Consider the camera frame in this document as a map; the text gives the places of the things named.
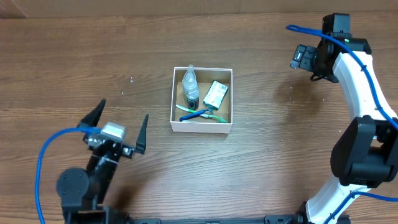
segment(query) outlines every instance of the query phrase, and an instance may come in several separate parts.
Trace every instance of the bottle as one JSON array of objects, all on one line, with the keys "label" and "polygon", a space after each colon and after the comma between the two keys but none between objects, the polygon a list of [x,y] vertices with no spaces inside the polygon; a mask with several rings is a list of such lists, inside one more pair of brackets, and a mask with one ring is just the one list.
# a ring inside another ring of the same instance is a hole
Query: bottle
[{"label": "bottle", "polygon": [[199,87],[197,76],[193,71],[193,65],[189,65],[187,72],[182,79],[182,89],[184,90],[185,103],[191,110],[199,107]]}]

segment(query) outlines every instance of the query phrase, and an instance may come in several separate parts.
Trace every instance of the wooden surface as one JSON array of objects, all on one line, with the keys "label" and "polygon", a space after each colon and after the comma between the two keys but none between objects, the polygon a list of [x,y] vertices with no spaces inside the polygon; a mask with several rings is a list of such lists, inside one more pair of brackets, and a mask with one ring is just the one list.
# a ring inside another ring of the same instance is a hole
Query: wooden surface
[{"label": "wooden surface", "polygon": [[[341,87],[310,82],[289,63],[318,38],[284,29],[320,27],[324,13],[0,20],[0,223],[38,223],[39,148],[75,126],[100,99],[135,142],[149,113],[144,156],[123,159],[106,203],[134,218],[233,218],[293,213],[331,174],[331,149],[349,124]],[[355,12],[351,31],[371,44],[374,68],[398,110],[398,14]],[[229,135],[173,133],[175,66],[233,68]],[[47,223],[63,223],[58,175],[86,166],[81,134],[56,140],[44,159]],[[398,196],[398,180],[374,193]],[[360,198],[353,223],[398,223],[398,204]]]},{"label": "wooden surface", "polygon": [[0,0],[7,18],[397,10],[396,0]]}]

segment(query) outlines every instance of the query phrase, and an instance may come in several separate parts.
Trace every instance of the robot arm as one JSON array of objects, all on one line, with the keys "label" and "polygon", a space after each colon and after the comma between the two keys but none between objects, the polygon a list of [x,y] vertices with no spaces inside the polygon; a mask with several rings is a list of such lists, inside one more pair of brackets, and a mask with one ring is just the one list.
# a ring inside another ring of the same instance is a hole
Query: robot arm
[{"label": "robot arm", "polygon": [[[382,94],[373,70],[371,49],[365,39],[354,39],[349,33],[349,15],[332,14],[323,18],[322,33],[332,36],[354,50],[367,66],[384,111],[397,121]],[[332,213],[353,191],[367,192],[397,174],[397,130],[376,110],[368,80],[354,58],[327,40],[318,47],[299,45],[290,66],[313,72],[311,80],[326,79],[341,83],[349,107],[351,124],[331,153],[333,175],[321,190],[308,200],[302,211],[304,223],[338,223],[338,217],[354,202],[350,199],[334,217]],[[373,139],[383,143],[372,147]]]}]

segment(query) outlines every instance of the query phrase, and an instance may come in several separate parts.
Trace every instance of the open cardboard box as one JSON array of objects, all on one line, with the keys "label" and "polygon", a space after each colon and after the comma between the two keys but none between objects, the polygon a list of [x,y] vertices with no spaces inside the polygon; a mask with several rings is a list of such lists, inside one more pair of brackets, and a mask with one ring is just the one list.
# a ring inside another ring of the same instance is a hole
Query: open cardboard box
[{"label": "open cardboard box", "polygon": [[232,115],[232,69],[228,68],[195,68],[195,75],[197,77],[199,87],[199,110],[206,109],[203,104],[208,90],[210,89],[213,81],[218,81],[228,86],[228,91],[224,97],[224,100],[219,110],[214,110],[214,115],[221,116],[228,123],[221,124],[216,119],[206,119],[197,117],[190,119],[190,121],[197,121],[197,123],[185,123],[180,122],[179,119],[182,116],[189,114],[188,112],[182,111],[175,107],[175,105],[181,105],[187,107],[184,100],[184,93],[182,90],[182,78],[188,67],[175,67],[173,77],[173,93],[172,93],[172,108],[170,115],[170,123],[173,131],[176,132],[195,132],[195,133],[226,133],[228,134],[232,127],[233,115]]}]

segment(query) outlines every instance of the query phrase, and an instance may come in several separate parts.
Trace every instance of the soap bar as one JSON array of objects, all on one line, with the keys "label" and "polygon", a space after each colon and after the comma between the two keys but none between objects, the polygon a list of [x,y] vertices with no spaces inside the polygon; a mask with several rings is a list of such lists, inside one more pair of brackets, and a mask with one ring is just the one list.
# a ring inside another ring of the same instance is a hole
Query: soap bar
[{"label": "soap bar", "polygon": [[211,84],[209,91],[207,92],[203,104],[208,108],[213,108],[218,110],[223,102],[226,92],[228,91],[228,86],[214,81]]}]

